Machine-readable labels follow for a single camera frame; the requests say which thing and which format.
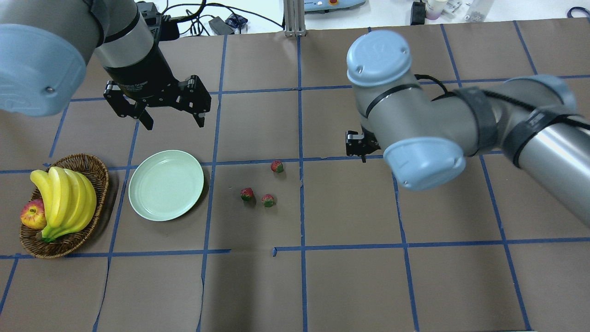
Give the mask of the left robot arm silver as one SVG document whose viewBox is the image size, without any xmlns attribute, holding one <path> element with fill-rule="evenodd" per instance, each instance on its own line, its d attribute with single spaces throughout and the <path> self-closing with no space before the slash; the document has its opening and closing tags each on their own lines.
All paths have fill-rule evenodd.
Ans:
<svg viewBox="0 0 590 332">
<path fill-rule="evenodd" d="M 211 96 L 196 75 L 175 78 L 160 41 L 177 23 L 152 2 L 3 0 L 0 25 L 1 109 L 52 116 L 68 105 L 92 56 L 110 76 L 103 96 L 114 112 L 153 128 L 149 107 L 172 107 L 204 126 Z"/>
</svg>

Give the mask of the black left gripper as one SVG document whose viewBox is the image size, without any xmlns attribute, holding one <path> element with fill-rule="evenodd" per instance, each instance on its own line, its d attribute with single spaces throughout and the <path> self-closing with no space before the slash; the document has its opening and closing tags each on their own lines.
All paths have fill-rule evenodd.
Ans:
<svg viewBox="0 0 590 332">
<path fill-rule="evenodd" d="M 184 112 L 193 116 L 198 127 L 204 128 L 205 116 L 211 111 L 211 95 L 196 74 L 186 80 L 186 85 L 179 82 L 156 41 L 137 63 L 107 66 L 106 71 L 112 81 L 107 81 L 103 96 L 118 117 L 130 116 L 139 120 L 146 130 L 153 130 L 154 121 L 146 111 L 147 105 L 184 106 Z"/>
</svg>

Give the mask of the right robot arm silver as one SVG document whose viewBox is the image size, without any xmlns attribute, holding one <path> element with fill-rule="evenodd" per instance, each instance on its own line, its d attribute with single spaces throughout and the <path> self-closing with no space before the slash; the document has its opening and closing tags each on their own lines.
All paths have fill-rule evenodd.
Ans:
<svg viewBox="0 0 590 332">
<path fill-rule="evenodd" d="M 346 154 L 377 150 L 407 190 L 458 177 L 466 158 L 497 148 L 584 224 L 589 223 L 589 120 L 562 78 L 516 77 L 491 89 L 445 90 L 428 99 L 411 71 L 407 41 L 378 30 L 346 55 L 361 131 L 348 130 Z"/>
</svg>

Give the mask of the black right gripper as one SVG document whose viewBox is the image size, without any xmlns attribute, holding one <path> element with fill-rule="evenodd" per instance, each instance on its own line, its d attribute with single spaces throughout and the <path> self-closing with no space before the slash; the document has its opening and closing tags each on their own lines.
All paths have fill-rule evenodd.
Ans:
<svg viewBox="0 0 590 332">
<path fill-rule="evenodd" d="M 381 146 L 377 141 L 377 137 L 373 132 L 367 130 L 364 126 L 361 127 L 363 138 L 358 140 L 358 156 L 362 160 L 366 160 L 368 154 L 372 154 L 378 150 L 381 150 Z"/>
</svg>

